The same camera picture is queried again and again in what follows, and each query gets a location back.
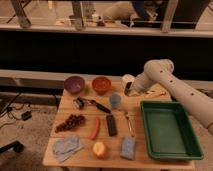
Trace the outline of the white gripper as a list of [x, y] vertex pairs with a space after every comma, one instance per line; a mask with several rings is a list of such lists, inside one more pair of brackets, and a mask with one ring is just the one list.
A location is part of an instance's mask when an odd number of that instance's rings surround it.
[[137, 97], [138, 93], [146, 92], [150, 88], [150, 80], [146, 75], [138, 75], [132, 84], [133, 89], [129, 90], [129, 97]]

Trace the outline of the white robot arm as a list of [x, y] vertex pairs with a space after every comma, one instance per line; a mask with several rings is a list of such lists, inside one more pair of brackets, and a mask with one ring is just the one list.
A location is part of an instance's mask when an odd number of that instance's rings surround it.
[[173, 71], [169, 59], [149, 60], [135, 77], [132, 89], [141, 94], [160, 84], [213, 135], [213, 99], [175, 77]]

